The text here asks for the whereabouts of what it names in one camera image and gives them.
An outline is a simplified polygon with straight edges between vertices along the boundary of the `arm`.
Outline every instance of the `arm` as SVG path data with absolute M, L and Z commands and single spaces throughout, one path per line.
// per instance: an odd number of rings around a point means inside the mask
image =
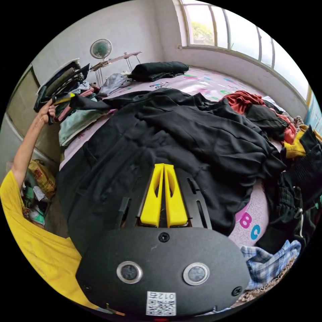
M 11 171 L 18 183 L 19 190 L 22 188 L 39 133 L 43 126 L 48 123 L 47 113 L 49 112 L 52 117 L 55 117 L 55 107 L 51 104 L 52 100 L 40 109 L 14 157 Z

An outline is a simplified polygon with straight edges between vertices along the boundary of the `yellow clothing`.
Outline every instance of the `yellow clothing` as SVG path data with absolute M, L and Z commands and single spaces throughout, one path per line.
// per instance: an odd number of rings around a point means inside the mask
M 309 127 L 307 125 L 300 125 L 300 131 L 296 134 L 293 144 L 284 142 L 284 147 L 286 149 L 286 158 L 294 159 L 296 157 L 303 157 L 306 155 L 305 149 L 300 142 L 301 137 Z M 322 143 L 322 137 L 313 130 L 316 138 Z
M 37 273 L 58 293 L 91 309 L 75 274 L 81 260 L 70 238 L 45 231 L 22 215 L 22 199 L 12 171 L 0 186 L 0 198 L 9 228 L 24 256 Z

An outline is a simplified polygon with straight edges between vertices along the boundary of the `blue plaid shirt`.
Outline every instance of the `blue plaid shirt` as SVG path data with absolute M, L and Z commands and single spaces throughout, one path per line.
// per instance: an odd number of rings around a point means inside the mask
M 242 246 L 240 249 L 246 259 L 251 280 L 247 290 L 264 287 L 275 279 L 293 258 L 300 254 L 301 244 L 297 240 L 284 246 L 272 255 L 259 247 Z

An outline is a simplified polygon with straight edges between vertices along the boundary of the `bed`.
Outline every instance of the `bed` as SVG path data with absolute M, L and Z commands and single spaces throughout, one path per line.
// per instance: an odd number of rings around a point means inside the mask
M 258 94 L 262 97 L 265 96 L 265 94 L 259 90 L 230 76 L 203 68 L 191 67 L 184 75 L 174 78 L 163 78 L 152 83 L 133 82 L 130 86 L 121 88 L 111 94 L 109 98 L 117 97 L 125 93 L 146 90 L 153 91 L 159 88 L 174 88 L 191 95 L 202 93 L 207 99 L 213 101 L 218 101 L 223 96 L 237 90 L 245 90 L 252 94 Z M 73 141 L 63 152 L 60 170 L 110 117 L 112 116 L 103 115 L 97 121 L 75 135 Z M 279 142 L 273 142 L 273 144 L 277 149 L 281 149 L 281 144 Z M 254 246 L 256 241 L 265 232 L 267 225 L 268 205 L 262 183 L 258 181 L 254 186 L 250 202 L 244 209 L 236 214 L 236 225 L 230 235 L 230 239 L 239 247 L 243 245 Z

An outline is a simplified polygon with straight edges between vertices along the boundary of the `tree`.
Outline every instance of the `tree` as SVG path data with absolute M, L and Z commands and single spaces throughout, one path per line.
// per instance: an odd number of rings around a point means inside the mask
M 214 33 L 204 24 L 191 22 L 194 44 L 214 46 Z

